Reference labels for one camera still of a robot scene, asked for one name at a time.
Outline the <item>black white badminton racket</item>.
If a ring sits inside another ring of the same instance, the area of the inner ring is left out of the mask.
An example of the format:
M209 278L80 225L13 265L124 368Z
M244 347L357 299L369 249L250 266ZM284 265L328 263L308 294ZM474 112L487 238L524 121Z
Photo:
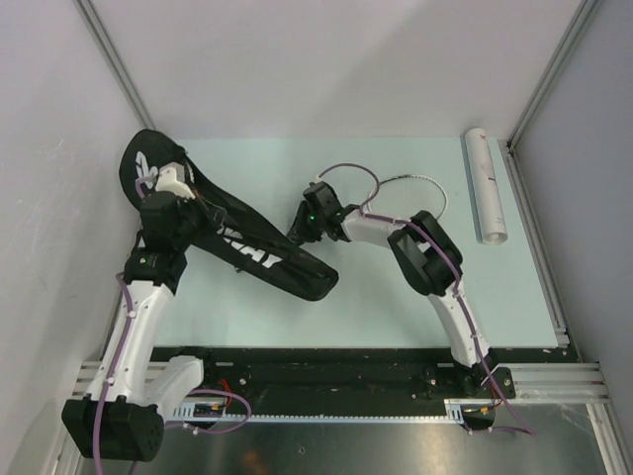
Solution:
M402 174L380 182L378 193L368 203L367 211L400 219L426 211L439 220L447 206L447 194L436 180L425 175Z

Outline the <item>white shuttlecock tube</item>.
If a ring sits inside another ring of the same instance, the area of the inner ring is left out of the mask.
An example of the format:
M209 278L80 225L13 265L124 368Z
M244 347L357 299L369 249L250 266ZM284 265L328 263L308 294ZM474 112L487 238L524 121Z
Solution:
M482 128L472 128L464 135L464 142L481 241L486 245L503 244L508 234L487 133Z

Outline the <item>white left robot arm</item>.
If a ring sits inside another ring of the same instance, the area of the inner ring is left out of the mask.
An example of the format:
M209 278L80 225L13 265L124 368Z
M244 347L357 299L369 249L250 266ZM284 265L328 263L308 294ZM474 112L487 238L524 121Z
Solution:
M153 379L148 364L159 324L187 266L185 252L216 231L226 210L190 194L154 192L140 202L139 242L117 281L122 301L93 380L84 396L65 402L61 418L80 453L101 472L106 459L155 458L166 419L191 391L212 393L219 372L194 356L176 356Z

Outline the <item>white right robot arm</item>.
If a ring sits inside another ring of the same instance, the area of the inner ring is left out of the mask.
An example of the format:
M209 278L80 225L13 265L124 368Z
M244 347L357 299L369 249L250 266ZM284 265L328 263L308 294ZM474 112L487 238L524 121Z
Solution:
M324 236L389 249L409 287L429 300L447 334L459 368L458 389L479 397L495 384L497 365L467 302L463 256L431 213L420 210L403 218L372 212L367 202L344 206L331 185L315 181L303 192L288 237L303 244Z

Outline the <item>black Crossway racket bag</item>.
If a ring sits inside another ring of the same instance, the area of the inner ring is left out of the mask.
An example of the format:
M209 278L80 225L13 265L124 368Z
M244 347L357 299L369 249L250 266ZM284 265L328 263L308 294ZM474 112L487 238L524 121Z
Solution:
M155 191L160 168L171 162L184 166L192 190L223 208L223 225L216 232L184 233L180 228L180 198ZM144 129L134 135L123 154L119 177L141 220L136 247L125 266L126 283L149 281L176 291L190 246L307 301L324 298L338 281L333 268L291 242L255 209L212 183L181 145L159 131Z

